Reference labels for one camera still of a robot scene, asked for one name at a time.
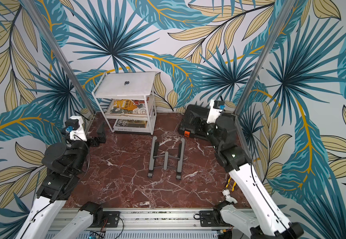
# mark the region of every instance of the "book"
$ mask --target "book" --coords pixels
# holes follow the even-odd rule
[[[127,132],[149,132],[147,128],[148,122],[144,120],[121,120],[117,119],[114,123],[114,131]]]
[[[121,120],[118,119],[115,122],[114,126],[117,127],[131,127],[131,128],[146,128],[147,127],[147,121],[144,120]]]
[[[148,108],[150,114],[152,112],[154,100],[149,103],[149,97],[147,98]],[[111,104],[105,113],[105,116],[137,116],[147,117],[147,109],[145,107],[145,101],[143,100],[131,100],[131,99],[113,99]]]

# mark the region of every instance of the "cable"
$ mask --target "cable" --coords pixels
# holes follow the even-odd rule
[[[96,235],[99,236],[100,238],[104,238],[102,235],[98,234],[98,233],[95,232],[95,231],[90,231],[90,232],[89,232],[88,238],[90,238],[91,236],[93,236],[92,233],[96,234]]]
[[[122,221],[122,230],[121,230],[120,234],[118,234],[118,236],[116,238],[114,238],[114,239],[119,238],[121,236],[122,232],[124,231],[124,221],[122,219],[121,219],[121,221]]]
[[[88,173],[88,170],[89,170],[89,165],[90,165],[90,163],[91,163],[91,151],[89,150],[89,147],[88,147],[88,145],[85,143],[85,141],[83,141],[79,136],[77,136],[77,135],[75,135],[75,136],[76,136],[77,138],[79,138],[82,142],[84,142],[86,148],[88,149],[88,166],[87,166],[87,168],[86,168],[86,172],[85,172],[84,176],[80,179],[80,181],[82,181],[82,180],[85,178],[85,176],[86,176],[86,174]]]
[[[295,239],[295,237],[291,234],[291,232],[287,229],[287,227],[283,224],[283,222],[280,220],[280,218],[278,217],[278,215],[275,213],[275,211],[273,210],[273,208],[270,206],[269,202],[266,200],[266,198],[263,196],[263,193],[261,192],[261,189],[258,187],[257,182],[254,179],[254,175],[252,173],[252,163],[250,164],[250,170],[251,170],[251,177],[254,181],[254,185],[257,187],[258,191],[261,193],[263,199],[265,199],[265,202],[267,203],[267,205],[269,206],[269,208],[271,209],[271,211],[274,213],[274,215],[277,217],[278,221],[282,224],[282,226],[286,229],[287,233],[290,234],[290,236]]]
[[[103,229],[104,229],[107,222],[108,222],[108,218],[105,219],[105,222],[104,222],[103,227],[101,228],[100,232],[103,232]]]

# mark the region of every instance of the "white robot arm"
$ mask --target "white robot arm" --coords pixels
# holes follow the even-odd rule
[[[254,220],[234,208],[230,200],[215,207],[223,222],[231,224],[252,239],[296,239],[303,234],[297,222],[291,223],[274,203],[257,177],[251,160],[235,144],[237,128],[232,114],[222,113],[224,101],[210,102],[207,118],[207,139],[215,149],[218,163],[242,190],[252,207],[259,226]]]
[[[62,132],[71,144],[56,143],[49,146],[42,163],[48,168],[47,177],[36,192],[31,212],[16,239],[44,238],[57,213],[64,206],[75,186],[80,181],[77,175],[83,173],[90,146],[105,143],[103,128],[99,128],[99,137],[85,136],[83,118],[72,116],[65,122]],[[99,204],[88,202],[82,206],[76,217],[65,226],[54,239],[75,239],[76,236],[91,225],[99,225],[103,221],[103,209]]]

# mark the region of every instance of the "marble surface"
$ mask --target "marble surface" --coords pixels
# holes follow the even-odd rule
[[[178,154],[182,136],[177,126],[182,114],[158,113],[154,135],[160,142],[158,154],[166,150]],[[91,136],[103,121],[101,115],[93,122]],[[91,148],[90,168],[76,186],[65,207],[81,207],[87,201],[107,208],[197,208],[212,207],[224,200],[221,191],[228,175],[218,165],[212,146],[204,140],[185,138],[182,179],[175,179],[175,170],[155,169],[147,177],[151,135],[109,132],[107,142]],[[163,157],[155,165],[163,164]],[[232,192],[236,207],[249,207],[238,186]]]

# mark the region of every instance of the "tropical leaf wallpaper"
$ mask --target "tropical leaf wallpaper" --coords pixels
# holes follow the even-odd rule
[[[239,122],[258,176],[303,238],[346,239],[346,1],[299,3]]]
[[[96,110],[103,74],[154,71],[158,110],[184,112],[235,108],[285,0],[34,2]],[[25,6],[0,0],[0,238],[25,219],[43,153],[75,114],[90,119]],[[239,121],[304,238],[346,238],[346,1],[295,1]]]
[[[65,45],[69,1],[36,1]],[[90,119],[74,86],[18,0],[0,0],[0,238],[14,238],[46,176],[47,146],[71,115]]]

